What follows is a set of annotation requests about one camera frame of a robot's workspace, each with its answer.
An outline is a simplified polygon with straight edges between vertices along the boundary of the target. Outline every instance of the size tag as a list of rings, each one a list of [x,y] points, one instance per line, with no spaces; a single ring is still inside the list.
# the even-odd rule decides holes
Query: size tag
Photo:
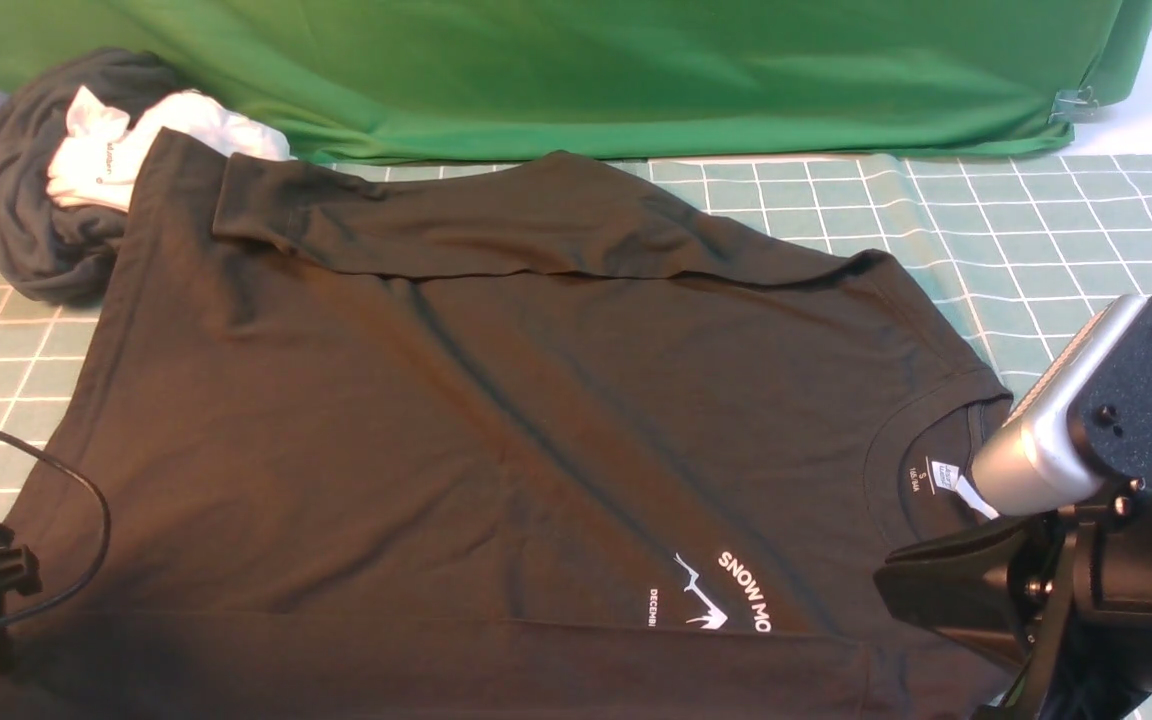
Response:
[[[939,488],[947,488],[947,491],[954,492],[954,487],[958,484],[958,477],[961,472],[957,465],[950,465],[948,462],[938,462],[932,460],[932,482]]]

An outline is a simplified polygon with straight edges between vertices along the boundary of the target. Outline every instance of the black cable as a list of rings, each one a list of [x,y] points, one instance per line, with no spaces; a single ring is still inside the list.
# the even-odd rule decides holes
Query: black cable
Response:
[[[0,628],[6,628],[7,626],[14,626],[20,622],[20,620],[28,620],[35,615],[40,615],[43,612],[51,611],[52,607],[56,607],[60,602],[69,600],[69,598],[75,597],[83,588],[91,584],[92,578],[96,577],[97,571],[100,571],[100,566],[105,562],[105,555],[109,552],[109,501],[105,500],[105,494],[100,492],[94,483],[79,473],[78,470],[74,470],[65,462],[61,462],[56,456],[51,455],[46,450],[38,450],[37,447],[24,442],[23,439],[18,439],[14,435],[5,433],[0,430],[0,442],[6,442],[9,446],[17,448],[17,450],[25,452],[28,455],[32,455],[40,462],[51,465],[61,473],[69,475],[70,478],[76,480],[81,486],[88,490],[92,497],[96,498],[96,502],[100,503],[101,524],[100,524],[100,539],[97,541],[96,558],[92,559],[91,564],[88,569],[83,571],[81,577],[74,581],[69,588],[66,588],[63,592],[60,592],[47,600],[38,602],[37,605],[31,605],[23,611],[13,612],[10,615],[3,615],[0,617]]]

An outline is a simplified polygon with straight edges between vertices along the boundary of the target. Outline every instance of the green backdrop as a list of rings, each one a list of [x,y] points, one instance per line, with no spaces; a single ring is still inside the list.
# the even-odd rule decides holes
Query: green backdrop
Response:
[[[0,90],[152,50],[323,160],[1064,145],[1152,0],[0,0]]]

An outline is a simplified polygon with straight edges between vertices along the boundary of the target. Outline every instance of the grid pattern mat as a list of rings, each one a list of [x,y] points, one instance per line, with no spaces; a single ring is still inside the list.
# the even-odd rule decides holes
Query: grid pattern mat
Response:
[[[835,255],[890,251],[1018,395],[1124,293],[1152,293],[1152,156],[617,164],[710,213]],[[338,169],[376,181],[498,167]],[[68,404],[97,309],[24,300],[0,278],[0,429],[41,445]],[[0,445],[0,518],[32,462]],[[1138,717],[1152,720],[1152,700]]]

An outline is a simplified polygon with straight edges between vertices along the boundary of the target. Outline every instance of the clothing label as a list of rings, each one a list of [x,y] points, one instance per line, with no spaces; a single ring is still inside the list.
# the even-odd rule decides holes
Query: clothing label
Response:
[[[937,487],[947,488],[947,491],[950,492],[954,491],[954,486],[956,486],[958,477],[961,476],[957,465],[950,465],[948,462],[932,460],[929,468],[932,469],[932,482],[935,483]]]
[[[931,488],[932,495],[937,494],[937,486],[929,483],[929,478],[931,478],[932,475],[931,470],[910,467],[905,473],[909,475],[909,488],[911,492],[923,492],[923,488],[925,487]]]

